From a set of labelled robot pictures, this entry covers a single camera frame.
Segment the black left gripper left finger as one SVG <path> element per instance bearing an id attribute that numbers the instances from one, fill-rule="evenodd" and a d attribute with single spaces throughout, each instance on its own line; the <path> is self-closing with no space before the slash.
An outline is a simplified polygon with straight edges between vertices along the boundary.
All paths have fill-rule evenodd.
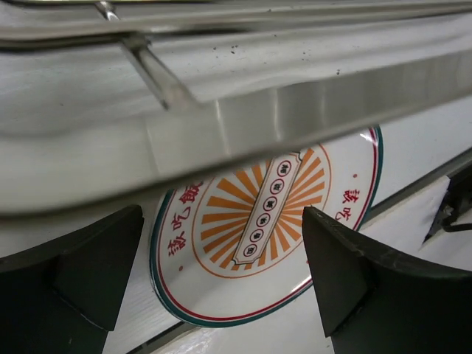
<path id="1" fill-rule="evenodd" d="M 138 205 L 1 258 L 2 353 L 101 353 L 144 224 Z"/>

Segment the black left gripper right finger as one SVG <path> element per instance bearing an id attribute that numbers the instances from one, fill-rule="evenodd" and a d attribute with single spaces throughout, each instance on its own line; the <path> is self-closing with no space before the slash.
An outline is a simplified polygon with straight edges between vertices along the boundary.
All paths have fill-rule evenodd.
<path id="1" fill-rule="evenodd" d="M 302 236 L 336 353 L 469 353 L 471 273 L 411 256 L 314 207 Z"/>

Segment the plate with orange sunburst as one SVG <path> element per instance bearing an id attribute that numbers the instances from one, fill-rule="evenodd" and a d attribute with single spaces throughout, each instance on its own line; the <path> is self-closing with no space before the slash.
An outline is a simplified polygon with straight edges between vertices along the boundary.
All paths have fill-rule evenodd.
<path id="1" fill-rule="evenodd" d="M 183 322 L 232 327 L 295 300 L 312 283 L 304 209 L 359 229 L 383 159 L 374 127 L 168 191 L 150 239 L 160 303 Z"/>

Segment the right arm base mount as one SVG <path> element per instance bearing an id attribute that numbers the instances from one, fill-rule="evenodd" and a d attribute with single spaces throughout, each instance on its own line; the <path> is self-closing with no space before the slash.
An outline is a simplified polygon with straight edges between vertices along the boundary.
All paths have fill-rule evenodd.
<path id="1" fill-rule="evenodd" d="M 471 211 L 471 163 L 454 171 L 449 179 L 448 189 L 423 243 L 439 231 L 454 233 L 471 230 L 471 222 L 457 223 L 460 217 Z"/>

